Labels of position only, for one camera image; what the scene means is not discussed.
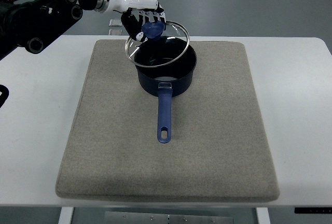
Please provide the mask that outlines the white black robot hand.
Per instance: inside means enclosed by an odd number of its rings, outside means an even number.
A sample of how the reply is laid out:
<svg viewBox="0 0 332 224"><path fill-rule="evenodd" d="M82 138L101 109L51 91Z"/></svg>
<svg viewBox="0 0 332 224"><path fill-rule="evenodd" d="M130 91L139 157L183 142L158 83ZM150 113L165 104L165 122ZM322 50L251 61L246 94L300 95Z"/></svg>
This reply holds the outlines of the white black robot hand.
<svg viewBox="0 0 332 224"><path fill-rule="evenodd" d="M165 30L165 12L158 0L103 0L103 4L105 12L121 13L122 25L136 41L157 40Z"/></svg>

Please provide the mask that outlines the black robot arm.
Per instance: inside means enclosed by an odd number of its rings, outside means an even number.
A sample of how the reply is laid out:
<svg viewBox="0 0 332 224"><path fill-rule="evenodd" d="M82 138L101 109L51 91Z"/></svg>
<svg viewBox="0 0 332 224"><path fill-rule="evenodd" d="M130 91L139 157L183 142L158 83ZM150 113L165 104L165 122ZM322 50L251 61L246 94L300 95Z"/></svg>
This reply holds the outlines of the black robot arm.
<svg viewBox="0 0 332 224"><path fill-rule="evenodd" d="M41 53L98 0L1 0L1 58L18 47Z"/></svg>

